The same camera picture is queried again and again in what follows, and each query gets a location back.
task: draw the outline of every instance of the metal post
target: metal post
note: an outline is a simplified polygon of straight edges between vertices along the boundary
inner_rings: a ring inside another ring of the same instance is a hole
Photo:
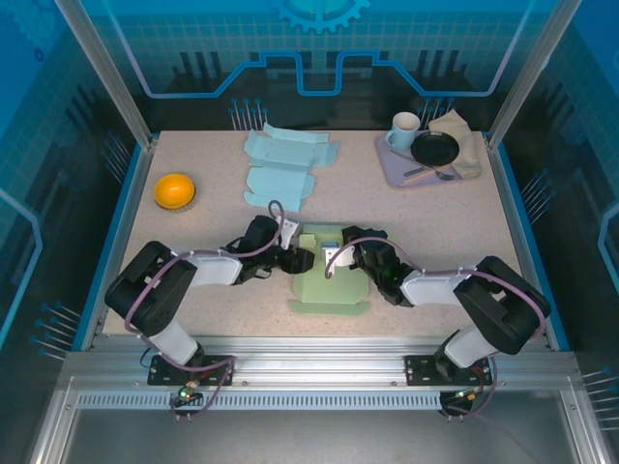
[[[109,56],[101,37],[79,0],[55,0],[75,38],[111,96],[133,137],[142,147],[148,148],[151,132],[133,101],[129,89]]]
[[[529,58],[518,75],[510,94],[490,128],[490,147],[497,147],[510,128],[533,85],[542,73],[547,60],[570,25],[582,0],[563,0],[557,3]]]

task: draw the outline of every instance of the black plate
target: black plate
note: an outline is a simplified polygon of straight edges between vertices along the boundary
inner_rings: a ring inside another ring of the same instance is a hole
[[[429,130],[420,134],[413,145],[410,153],[415,161],[426,166],[443,166],[457,158],[460,147],[456,140],[445,132]]]

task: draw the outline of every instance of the table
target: table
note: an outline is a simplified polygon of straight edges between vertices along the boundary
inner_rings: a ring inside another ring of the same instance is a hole
[[[313,193],[298,214],[302,222],[356,224],[385,229],[390,239],[429,270],[472,266],[496,255],[518,269],[516,252],[482,135],[475,133],[484,170],[477,179],[418,188],[387,186],[374,150],[378,131],[332,131],[340,141],[338,160],[313,168]],[[174,249],[221,247],[243,235],[254,216],[266,210],[248,205],[249,156],[240,131],[164,131],[129,239],[123,267],[147,242]],[[165,174],[189,175],[197,195],[188,210],[173,213],[153,200]],[[373,285],[361,316],[302,315],[287,305],[295,299],[292,276],[274,271],[268,280],[239,286],[202,286],[188,291],[178,317],[192,335],[237,336],[422,336],[449,335],[470,322],[461,307],[387,304]],[[103,331],[126,334],[108,312]]]

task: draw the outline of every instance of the gear logo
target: gear logo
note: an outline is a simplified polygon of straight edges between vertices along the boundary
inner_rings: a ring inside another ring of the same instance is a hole
[[[325,29],[336,32],[340,26],[348,27],[348,20],[359,19],[369,0],[276,0],[274,6],[280,19],[290,21],[290,27],[301,26],[303,32],[313,29],[321,34]]]
[[[41,46],[56,29],[56,7],[52,0],[0,0],[0,11],[13,16],[28,40]]]

